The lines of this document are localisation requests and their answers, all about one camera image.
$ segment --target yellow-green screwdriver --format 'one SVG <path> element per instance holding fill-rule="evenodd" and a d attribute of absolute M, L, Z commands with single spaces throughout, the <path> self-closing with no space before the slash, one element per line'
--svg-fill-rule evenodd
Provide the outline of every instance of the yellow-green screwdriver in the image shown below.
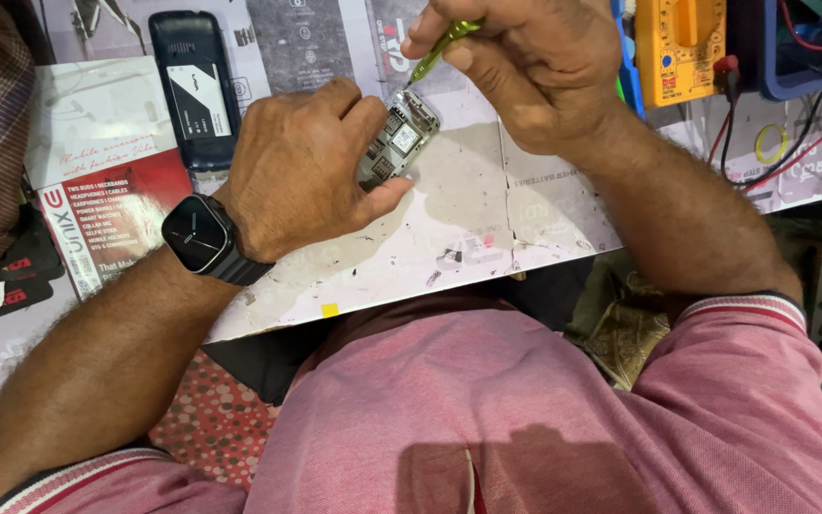
<path fill-rule="evenodd" d="M 484 21 L 485 18 L 480 18 L 475 21 L 452 22 L 450 27 L 446 30 L 446 33 L 443 34 L 443 36 L 437 41 L 437 44 L 433 46 L 433 49 L 430 50 L 430 53 L 424 56 L 424 58 L 417 63 L 414 71 L 411 72 L 411 80 L 408 81 L 407 85 L 410 86 L 423 77 L 426 77 L 430 70 L 437 64 L 437 61 L 440 60 L 440 57 L 443 55 L 443 50 L 446 49 L 446 46 L 449 43 L 452 41 L 461 40 L 463 37 L 467 36 L 469 32 L 474 32 L 475 30 L 480 29 L 484 25 Z"/>

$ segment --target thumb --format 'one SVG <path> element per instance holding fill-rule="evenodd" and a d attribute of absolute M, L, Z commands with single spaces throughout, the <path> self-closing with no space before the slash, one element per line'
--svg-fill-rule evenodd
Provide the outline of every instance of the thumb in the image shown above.
<path fill-rule="evenodd" d="M 443 60 L 471 79 L 501 118 L 512 115 L 516 106 L 548 103 L 496 41 L 482 38 L 453 41 L 443 51 Z"/>
<path fill-rule="evenodd" d="M 357 209 L 357 216 L 363 226 L 385 216 L 398 207 L 402 197 L 414 187 L 410 178 L 396 177 L 373 188 L 363 197 Z"/>

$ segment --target phone circuit board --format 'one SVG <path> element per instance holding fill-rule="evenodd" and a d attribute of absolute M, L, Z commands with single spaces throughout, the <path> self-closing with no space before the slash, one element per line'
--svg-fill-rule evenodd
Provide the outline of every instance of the phone circuit board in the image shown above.
<path fill-rule="evenodd" d="M 357 180 L 370 190 L 400 177 L 421 149 L 440 131 L 440 118 L 417 94 L 399 88 L 385 100 L 389 117 L 360 161 Z"/>

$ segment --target polka dot fabric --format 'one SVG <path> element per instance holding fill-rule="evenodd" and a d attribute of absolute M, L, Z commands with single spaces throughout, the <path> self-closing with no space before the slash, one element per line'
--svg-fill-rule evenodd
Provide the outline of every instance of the polka dot fabric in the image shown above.
<path fill-rule="evenodd" d="M 149 436 L 208 478 L 248 490 L 277 415 L 277 408 L 259 402 L 255 391 L 200 350 Z"/>

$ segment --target hand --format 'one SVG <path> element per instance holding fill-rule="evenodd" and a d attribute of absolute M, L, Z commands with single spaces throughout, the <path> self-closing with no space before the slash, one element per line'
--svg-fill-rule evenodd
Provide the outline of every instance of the hand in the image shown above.
<path fill-rule="evenodd" d="M 308 244 L 366 227 L 392 212 L 414 186 L 393 178 L 365 193 L 361 157 L 382 131 L 382 100 L 336 78 L 315 94 L 290 93 L 249 105 L 230 179 L 215 197 L 239 230 L 241 250 L 274 263 Z"/>
<path fill-rule="evenodd" d="M 610 0 L 430 0 L 402 53 L 421 59 L 449 20 L 482 17 L 480 37 L 453 42 L 443 59 L 478 86 L 522 150 L 569 159 L 626 112 Z"/>

